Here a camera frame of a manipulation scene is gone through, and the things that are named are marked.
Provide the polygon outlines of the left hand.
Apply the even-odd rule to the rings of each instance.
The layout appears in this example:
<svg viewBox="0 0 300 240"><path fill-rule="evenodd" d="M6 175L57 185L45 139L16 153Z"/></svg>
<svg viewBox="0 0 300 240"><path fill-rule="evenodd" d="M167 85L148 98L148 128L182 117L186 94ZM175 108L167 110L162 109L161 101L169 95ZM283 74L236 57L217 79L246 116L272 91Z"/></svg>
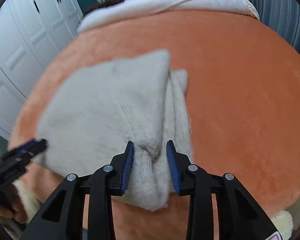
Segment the left hand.
<svg viewBox="0 0 300 240"><path fill-rule="evenodd" d="M7 185L0 191L0 217L14 219L21 224L27 221L24 205L17 188L13 184Z"/></svg>

